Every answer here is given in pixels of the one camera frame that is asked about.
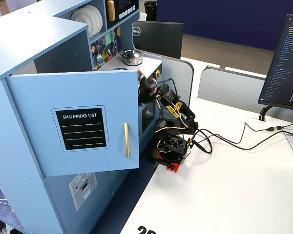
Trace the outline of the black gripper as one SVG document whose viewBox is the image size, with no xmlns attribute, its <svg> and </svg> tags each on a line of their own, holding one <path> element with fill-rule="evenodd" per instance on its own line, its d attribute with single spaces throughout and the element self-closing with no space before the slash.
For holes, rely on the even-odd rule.
<svg viewBox="0 0 293 234">
<path fill-rule="evenodd" d="M 147 78 L 141 71 L 138 71 L 138 100 L 155 100 L 157 89 L 156 79 Z"/>
</svg>

